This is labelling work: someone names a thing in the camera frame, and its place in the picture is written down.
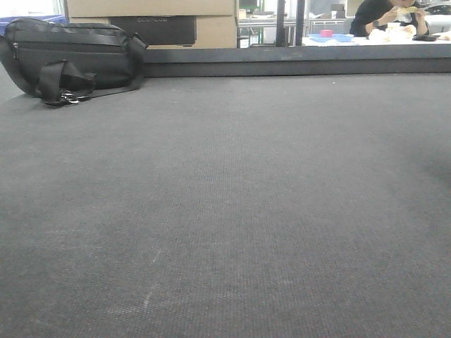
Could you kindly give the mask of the black fabric shoulder bag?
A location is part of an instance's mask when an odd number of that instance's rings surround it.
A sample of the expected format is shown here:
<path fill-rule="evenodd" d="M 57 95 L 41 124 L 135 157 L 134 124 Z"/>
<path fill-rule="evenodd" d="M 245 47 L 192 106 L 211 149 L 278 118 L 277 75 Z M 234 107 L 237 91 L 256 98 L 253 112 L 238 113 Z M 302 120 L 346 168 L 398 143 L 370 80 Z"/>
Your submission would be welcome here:
<path fill-rule="evenodd" d="M 139 89 L 147 44 L 102 23 L 16 18 L 1 36 L 1 64 L 24 93 L 50 106 Z"/>

